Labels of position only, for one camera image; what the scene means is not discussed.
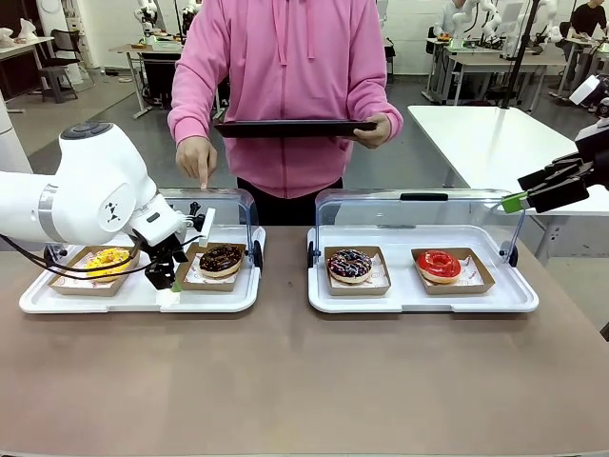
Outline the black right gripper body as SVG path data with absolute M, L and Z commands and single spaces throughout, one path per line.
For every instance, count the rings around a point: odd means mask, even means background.
M 587 187 L 602 185 L 608 188 L 608 126 L 594 124 L 582 129 L 575 144 L 579 157 L 589 165 L 582 179 Z

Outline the person right hand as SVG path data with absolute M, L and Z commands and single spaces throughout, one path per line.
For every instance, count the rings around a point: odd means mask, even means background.
M 177 145 L 177 166 L 188 177 L 197 179 L 201 189 L 208 187 L 209 178 L 217 168 L 217 159 L 217 150 L 205 137 L 188 137 Z

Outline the person left hand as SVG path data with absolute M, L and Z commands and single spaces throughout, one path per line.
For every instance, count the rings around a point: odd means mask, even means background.
M 355 129 L 353 131 L 355 140 L 367 149 L 376 149 L 384 144 L 391 135 L 391 124 L 385 113 L 376 113 L 365 120 L 373 123 L 373 130 Z

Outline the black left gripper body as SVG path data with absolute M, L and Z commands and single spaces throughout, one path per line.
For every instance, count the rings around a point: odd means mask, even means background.
M 180 233 L 172 233 L 153 246 L 143 234 L 135 230 L 132 232 L 132 241 L 148 256 L 149 263 L 145 268 L 145 273 L 158 268 L 161 272 L 173 273 L 176 263 L 182 264 L 187 261 L 187 255 L 182 246 L 184 236 Z

